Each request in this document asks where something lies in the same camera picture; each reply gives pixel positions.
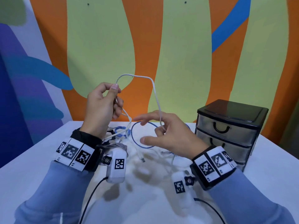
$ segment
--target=black cable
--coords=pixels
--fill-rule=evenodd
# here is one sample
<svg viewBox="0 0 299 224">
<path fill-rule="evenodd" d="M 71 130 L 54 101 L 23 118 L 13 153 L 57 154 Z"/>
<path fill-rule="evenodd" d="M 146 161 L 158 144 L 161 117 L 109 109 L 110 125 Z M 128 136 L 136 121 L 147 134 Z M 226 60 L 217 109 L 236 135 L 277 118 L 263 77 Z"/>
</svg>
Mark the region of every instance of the black cable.
<svg viewBox="0 0 299 224">
<path fill-rule="evenodd" d="M 92 191 L 92 194 L 90 195 L 90 197 L 89 197 L 89 199 L 88 199 L 88 201 L 87 201 L 87 204 L 86 204 L 86 206 L 85 206 L 85 208 L 84 208 L 84 211 L 83 211 L 83 213 L 82 213 L 81 220 L 80 220 L 79 224 L 81 224 L 82 221 L 83 221 L 84 214 L 85 214 L 85 212 L 86 212 L 86 209 L 87 209 L 87 206 L 88 206 L 88 204 L 89 204 L 89 202 L 90 202 L 90 199 L 92 198 L 92 195 L 94 194 L 94 192 L 95 192 L 95 190 L 97 189 L 97 187 L 101 184 L 101 182 L 104 181 L 104 180 L 106 180 L 106 179 L 108 179 L 108 177 L 105 177 L 105 178 L 103 178 L 102 180 L 100 180 L 100 182 L 97 184 L 97 186 L 95 187 L 95 189 Z"/>
<path fill-rule="evenodd" d="M 213 206 L 211 204 L 209 204 L 208 202 L 204 201 L 204 200 L 201 200 L 201 199 L 198 199 L 198 198 L 193 198 L 195 201 L 200 201 L 200 202 L 203 202 L 205 204 L 207 204 L 210 208 L 212 208 L 216 213 L 217 215 L 219 216 L 219 218 L 221 219 L 221 221 L 223 222 L 223 224 L 225 224 L 223 218 L 221 217 L 221 215 L 218 213 L 218 211 L 216 211 L 215 208 L 213 208 Z"/>
</svg>

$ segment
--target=hand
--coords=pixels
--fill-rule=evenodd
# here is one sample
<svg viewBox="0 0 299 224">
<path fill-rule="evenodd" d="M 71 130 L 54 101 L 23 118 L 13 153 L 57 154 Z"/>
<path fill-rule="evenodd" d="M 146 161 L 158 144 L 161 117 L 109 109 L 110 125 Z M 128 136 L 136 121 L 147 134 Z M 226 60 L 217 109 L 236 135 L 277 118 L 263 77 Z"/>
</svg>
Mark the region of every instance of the hand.
<svg viewBox="0 0 299 224">
<path fill-rule="evenodd" d="M 150 120 L 159 121 L 160 114 L 159 111 L 156 110 L 139 115 L 133 120 L 141 120 L 140 124 L 144 126 Z M 157 127 L 155 129 L 157 137 L 142 137 L 140 139 L 142 144 L 165 148 L 178 156 L 183 156 L 188 159 L 193 159 L 209 147 L 190 131 L 176 114 L 162 112 L 162 121 L 164 122 L 166 131 L 161 126 Z"/>
<path fill-rule="evenodd" d="M 87 97 L 87 108 L 80 131 L 103 139 L 108 124 L 121 115 L 123 100 L 117 96 L 121 89 L 117 84 L 102 82 Z"/>
</svg>

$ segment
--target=sleeve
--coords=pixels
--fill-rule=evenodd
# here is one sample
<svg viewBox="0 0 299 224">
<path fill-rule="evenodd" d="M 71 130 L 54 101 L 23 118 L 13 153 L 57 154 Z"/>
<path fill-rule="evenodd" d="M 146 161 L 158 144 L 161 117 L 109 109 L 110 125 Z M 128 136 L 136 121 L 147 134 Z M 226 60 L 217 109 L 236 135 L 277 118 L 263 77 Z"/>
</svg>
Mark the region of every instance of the sleeve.
<svg viewBox="0 0 299 224">
<path fill-rule="evenodd" d="M 93 175 L 52 161 L 36 192 L 17 208 L 15 224 L 78 223 Z"/>
<path fill-rule="evenodd" d="M 208 192 L 229 224 L 295 224 L 285 207 L 264 196 L 239 169 Z"/>
</svg>

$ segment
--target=white cable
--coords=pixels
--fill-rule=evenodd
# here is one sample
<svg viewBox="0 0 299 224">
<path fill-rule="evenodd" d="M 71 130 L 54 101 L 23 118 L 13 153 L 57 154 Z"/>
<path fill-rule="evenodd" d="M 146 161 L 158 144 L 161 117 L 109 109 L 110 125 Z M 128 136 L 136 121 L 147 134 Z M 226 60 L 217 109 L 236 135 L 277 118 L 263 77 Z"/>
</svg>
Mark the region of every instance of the white cable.
<svg viewBox="0 0 299 224">
<path fill-rule="evenodd" d="M 158 108 L 159 108 L 159 114 L 160 114 L 160 126 L 162 126 L 163 129 L 166 131 L 166 129 L 165 129 L 164 126 L 162 125 L 162 112 L 161 112 L 160 104 L 159 104 L 159 101 L 158 101 L 158 98 L 157 98 L 157 94 L 156 94 L 155 83 L 154 83 L 154 81 L 152 80 L 152 78 L 147 77 L 147 76 L 141 76 L 141 75 L 123 74 L 123 75 L 121 75 L 121 76 L 118 77 L 118 79 L 116 80 L 116 83 L 118 82 L 118 80 L 119 80 L 121 77 L 123 77 L 123 76 L 125 76 L 125 75 L 132 76 L 132 77 L 146 78 L 146 79 L 150 79 L 150 80 L 151 80 L 151 82 L 152 82 L 152 86 L 153 86 L 153 89 L 154 89 L 154 93 L 155 93 L 156 102 L 157 102 L 157 105 L 158 105 Z M 128 115 L 128 113 L 125 111 L 125 109 L 123 109 L 123 111 L 125 112 L 125 114 L 122 113 L 122 115 L 128 117 L 128 119 L 129 119 L 129 124 L 127 125 L 127 127 L 126 127 L 124 130 L 121 130 L 121 131 L 119 131 L 119 132 L 117 132 L 117 133 L 115 133 L 115 134 L 113 134 L 113 135 L 111 135 L 111 136 L 108 136 L 108 137 L 104 138 L 104 140 L 109 139 L 109 138 L 111 138 L 111 137 L 113 137 L 113 136 L 116 136 L 116 135 L 118 135 L 119 133 L 123 133 L 123 132 L 126 132 L 126 136 L 127 136 L 127 138 L 128 138 L 128 129 L 129 129 L 130 126 L 131 126 L 132 118 Z"/>
</svg>

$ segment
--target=drawer handle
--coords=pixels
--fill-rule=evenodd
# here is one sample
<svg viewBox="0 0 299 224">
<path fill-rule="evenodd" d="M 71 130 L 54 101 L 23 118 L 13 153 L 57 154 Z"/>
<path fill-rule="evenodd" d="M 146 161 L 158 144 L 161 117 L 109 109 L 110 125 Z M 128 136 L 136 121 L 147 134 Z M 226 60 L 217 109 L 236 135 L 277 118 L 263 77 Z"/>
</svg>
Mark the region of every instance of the drawer handle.
<svg viewBox="0 0 299 224">
<path fill-rule="evenodd" d="M 229 126 L 227 126 L 226 127 L 226 130 L 224 130 L 224 131 L 220 131 L 220 130 L 218 130 L 217 129 L 217 127 L 216 127 L 216 122 L 213 122 L 213 127 L 214 127 L 214 130 L 216 130 L 218 133 L 227 133 L 228 132 L 228 130 L 229 130 Z"/>
<path fill-rule="evenodd" d="M 216 145 L 213 144 L 213 138 L 211 138 L 211 137 L 210 137 L 210 144 L 213 145 L 213 146 L 216 146 Z"/>
</svg>

